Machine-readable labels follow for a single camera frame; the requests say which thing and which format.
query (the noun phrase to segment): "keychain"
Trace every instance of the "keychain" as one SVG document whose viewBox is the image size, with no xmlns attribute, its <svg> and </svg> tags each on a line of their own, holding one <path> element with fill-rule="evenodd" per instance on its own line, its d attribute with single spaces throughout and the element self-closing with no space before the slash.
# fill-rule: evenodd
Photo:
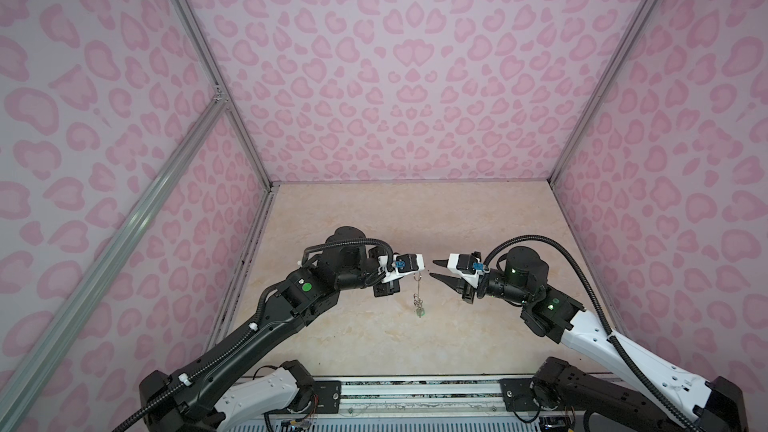
<svg viewBox="0 0 768 432">
<path fill-rule="evenodd" d="M 413 295 L 413 305 L 416 307 L 416 315 L 421 318 L 426 313 L 424 312 L 424 301 L 418 295 L 422 284 L 422 272 L 418 271 L 417 274 L 413 275 L 413 278 L 416 280 L 416 293 Z"/>
</svg>

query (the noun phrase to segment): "white robotic arm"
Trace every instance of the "white robotic arm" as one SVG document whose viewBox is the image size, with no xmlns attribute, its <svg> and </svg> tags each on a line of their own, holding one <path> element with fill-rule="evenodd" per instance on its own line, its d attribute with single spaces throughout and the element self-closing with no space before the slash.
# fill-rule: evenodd
<svg viewBox="0 0 768 432">
<path fill-rule="evenodd" d="M 250 382 L 234 385 L 216 402 L 216 410 L 226 415 L 216 430 L 224 432 L 272 410 L 288 408 L 298 393 L 296 378 L 284 368 L 278 368 L 272 374 Z"/>
<path fill-rule="evenodd" d="M 547 283 L 549 265 L 531 248 L 514 247 L 499 257 L 496 269 L 489 267 L 491 260 L 502 250 L 526 241 L 547 243 L 565 256 L 587 291 L 597 315 L 586 311 L 581 303 Z M 477 298 L 484 298 L 487 294 L 520 307 L 520 317 L 536 335 L 577 350 L 619 376 L 656 405 L 654 410 L 648 410 L 648 415 L 658 416 L 665 422 L 662 424 L 664 427 L 671 427 L 663 430 L 747 431 L 741 389 L 724 378 L 708 382 L 613 331 L 580 267 L 556 241 L 541 235 L 522 235 L 496 247 L 484 262 L 481 262 L 480 254 L 474 252 L 450 254 L 449 259 L 434 263 L 446 267 L 454 276 L 430 275 L 460 293 L 465 302 L 473 303 L 476 293 Z M 532 385 L 542 386 L 539 394 L 536 387 L 532 387 L 536 400 L 554 407 L 562 405 L 561 399 L 567 395 L 571 402 L 610 409 L 615 417 L 629 421 L 626 425 L 632 427 L 632 413 L 637 414 L 638 408 L 629 408 L 628 404 L 622 403 L 624 398 L 606 404 L 611 400 L 603 398 L 607 399 L 606 394 L 616 390 L 600 391 L 600 386 L 593 381 L 590 384 L 594 387 L 589 391 L 594 393 L 587 396 L 584 387 L 568 382 L 574 375 L 571 372 L 575 371 L 582 374 L 562 360 L 546 360 L 532 382 Z M 642 430 L 661 430 L 657 428 L 656 419 L 647 420 L 642 427 Z"/>
<path fill-rule="evenodd" d="M 608 342 L 608 336 L 600 325 L 597 316 L 590 311 L 577 312 L 571 319 L 573 328 L 563 332 L 561 344 L 582 353 L 606 369 L 616 374 L 633 389 L 653 401 L 658 408 L 665 406 L 640 382 L 638 377 L 621 359 L 616 348 Z M 681 369 L 646 348 L 629 340 L 619 332 L 613 332 L 632 361 L 643 371 L 645 376 L 664 394 L 664 396 L 680 409 L 691 422 L 698 417 L 694 412 L 697 408 L 705 408 L 712 392 L 706 386 L 706 379 L 687 370 Z M 674 416 L 667 416 L 678 425 L 682 425 Z"/>
</svg>

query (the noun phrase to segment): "beige marble surface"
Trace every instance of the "beige marble surface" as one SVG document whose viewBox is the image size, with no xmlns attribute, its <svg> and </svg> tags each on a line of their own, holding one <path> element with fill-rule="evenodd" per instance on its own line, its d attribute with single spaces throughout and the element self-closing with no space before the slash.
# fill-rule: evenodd
<svg viewBox="0 0 768 432">
<path fill-rule="evenodd" d="M 342 184 L 281 186 L 248 277 L 235 324 L 256 310 L 261 291 L 296 268 L 305 247 L 323 243 L 339 226 L 358 227 L 399 253 L 424 254 L 432 264 L 451 252 L 482 252 L 522 234 L 547 235 L 584 260 L 546 182 Z M 562 256 L 539 242 L 549 281 L 590 308 Z M 374 298 L 371 289 L 341 293 L 337 306 L 272 350 L 260 364 L 300 360 L 313 375 L 517 374 L 535 372 L 547 356 L 587 372 L 595 362 L 533 335 L 519 309 L 495 298 L 466 304 L 424 274 L 426 315 L 416 316 L 416 281 L 402 292 Z"/>
</svg>

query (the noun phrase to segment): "black robotic arm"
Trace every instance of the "black robotic arm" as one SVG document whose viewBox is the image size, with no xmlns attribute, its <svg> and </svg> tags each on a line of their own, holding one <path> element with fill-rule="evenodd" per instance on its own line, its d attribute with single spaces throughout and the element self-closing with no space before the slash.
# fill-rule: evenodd
<svg viewBox="0 0 768 432">
<path fill-rule="evenodd" d="M 374 245 L 367 254 L 366 245 Z M 170 375 L 156 370 L 143 379 L 142 408 L 114 432 L 124 432 L 141 418 L 150 432 L 217 430 L 226 419 L 216 409 L 222 396 L 280 342 L 336 305 L 342 290 L 374 287 L 377 297 L 391 295 L 399 292 L 399 278 L 419 265 L 423 268 L 420 255 L 395 255 L 388 244 L 366 238 L 357 228 L 338 228 L 325 244 L 307 248 L 299 268 L 285 280 L 267 287 L 254 315 L 224 340 Z M 290 408 L 302 410 L 313 379 L 297 362 L 283 367 L 299 390 Z"/>
</svg>

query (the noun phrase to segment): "metal rail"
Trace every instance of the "metal rail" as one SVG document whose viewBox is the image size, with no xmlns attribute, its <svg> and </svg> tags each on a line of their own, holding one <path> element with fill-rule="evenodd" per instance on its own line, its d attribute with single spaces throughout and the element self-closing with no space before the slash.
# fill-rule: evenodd
<svg viewBox="0 0 768 432">
<path fill-rule="evenodd" d="M 227 107 L 230 106 L 223 100 L 214 99 L 203 111 L 33 349 L 19 364 L 0 398 L 0 432 L 13 432 L 24 420 Z"/>
<path fill-rule="evenodd" d="M 205 39 L 205 35 L 203 34 L 200 24 L 197 22 L 197 18 L 195 17 L 189 0 L 170 0 L 170 2 L 176 9 L 176 13 L 181 20 L 182 26 L 184 26 L 184 30 L 187 31 L 187 35 L 192 42 L 192 47 L 194 47 L 195 51 L 197 52 L 197 56 L 200 58 L 200 64 L 202 65 L 203 69 L 205 69 L 211 85 L 213 85 L 216 91 L 221 94 L 224 101 L 232 102 L 230 110 L 227 111 L 227 115 L 232 121 L 235 132 L 237 134 L 237 139 L 245 149 L 246 156 L 251 162 L 251 165 L 254 167 L 254 170 L 256 170 L 256 174 L 261 181 L 262 187 L 265 190 L 270 190 L 272 187 L 272 182 L 266 173 L 264 163 L 261 161 L 261 158 L 259 158 L 259 153 L 256 150 L 254 140 L 251 138 L 248 130 L 245 127 L 245 122 L 243 121 L 243 117 L 240 111 L 238 110 L 234 101 L 231 100 L 232 94 L 229 88 L 226 86 L 224 75 L 221 73 L 218 64 L 216 64 L 214 54 Z"/>
<path fill-rule="evenodd" d="M 656 11 L 661 1 L 662 0 L 640 1 L 638 8 L 632 16 L 631 21 L 629 22 L 627 30 L 624 32 L 624 35 L 621 37 L 621 41 L 616 47 L 616 51 L 608 62 L 608 67 L 606 67 L 605 72 L 603 72 L 602 77 L 600 77 L 598 85 L 594 88 L 589 101 L 587 101 L 584 112 L 581 114 L 576 127 L 566 141 L 565 147 L 563 147 L 562 154 L 558 158 L 558 161 L 554 164 L 554 168 L 552 168 L 552 174 L 549 177 L 549 183 L 552 185 L 552 187 L 554 187 L 558 181 L 562 179 L 563 172 L 568 167 L 568 163 L 571 161 L 571 158 L 575 154 L 576 147 L 579 143 L 581 143 L 581 139 L 583 139 L 586 135 L 587 128 L 592 119 L 598 114 L 605 95 L 609 92 L 610 87 L 614 84 L 614 82 L 616 82 L 616 78 L 622 71 L 623 65 L 629 60 L 629 57 L 632 54 L 632 49 L 639 41 L 646 25 L 650 21 L 650 18 Z"/>
</svg>

